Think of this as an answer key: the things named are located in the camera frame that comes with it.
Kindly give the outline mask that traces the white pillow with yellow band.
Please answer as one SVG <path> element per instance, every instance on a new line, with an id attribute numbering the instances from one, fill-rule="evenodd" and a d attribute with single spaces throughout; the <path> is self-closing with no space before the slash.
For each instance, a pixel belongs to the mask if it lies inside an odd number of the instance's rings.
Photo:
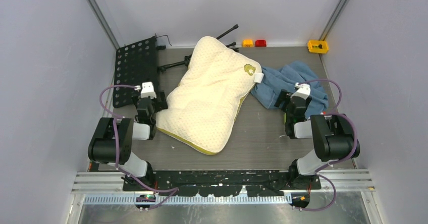
<path id="1" fill-rule="evenodd" d="M 243 101 L 262 79 L 258 62 L 205 36 L 167 96 L 168 109 L 157 113 L 157 130 L 203 154 L 218 154 L 229 141 Z"/>

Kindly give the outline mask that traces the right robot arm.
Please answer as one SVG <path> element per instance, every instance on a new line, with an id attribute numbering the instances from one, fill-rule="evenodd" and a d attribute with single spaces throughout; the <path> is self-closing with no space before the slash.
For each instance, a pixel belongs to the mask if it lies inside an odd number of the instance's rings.
<path id="1" fill-rule="evenodd" d="M 312 139 L 313 149 L 294 160 L 288 168 L 286 185 L 301 189 L 317 180 L 316 174 L 328 165 L 358 157 L 360 145 L 355 129 L 342 114 L 325 116 L 305 112 L 311 102 L 309 91 L 303 88 L 291 93 L 281 90 L 274 106 L 284 112 L 285 134 L 290 139 Z"/>

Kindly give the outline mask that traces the blue pillowcase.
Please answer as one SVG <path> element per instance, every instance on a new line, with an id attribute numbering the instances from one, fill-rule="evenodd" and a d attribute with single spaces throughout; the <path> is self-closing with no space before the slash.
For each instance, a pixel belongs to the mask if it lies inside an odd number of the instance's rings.
<path id="1" fill-rule="evenodd" d="M 267 109 L 277 109 L 275 103 L 281 90 L 294 93 L 295 84 L 317 79 L 318 75 L 301 61 L 294 61 L 279 69 L 262 67 L 264 77 L 250 93 Z M 329 97 L 319 81 L 310 82 L 311 102 L 305 112 L 305 117 L 318 115 L 329 108 Z"/>

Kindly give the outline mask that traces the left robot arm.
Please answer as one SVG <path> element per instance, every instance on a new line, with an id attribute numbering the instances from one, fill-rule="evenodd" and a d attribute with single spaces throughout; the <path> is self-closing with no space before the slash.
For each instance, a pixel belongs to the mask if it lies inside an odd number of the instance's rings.
<path id="1" fill-rule="evenodd" d="M 133 97 L 137 115 L 134 119 L 101 118 L 88 146 L 88 157 L 100 164 L 110 164 L 124 170 L 125 180 L 136 184 L 141 190 L 150 190 L 155 183 L 155 174 L 149 162 L 132 152 L 134 140 L 153 140 L 156 134 L 156 113 L 167 109 L 163 91 L 155 98 Z"/>

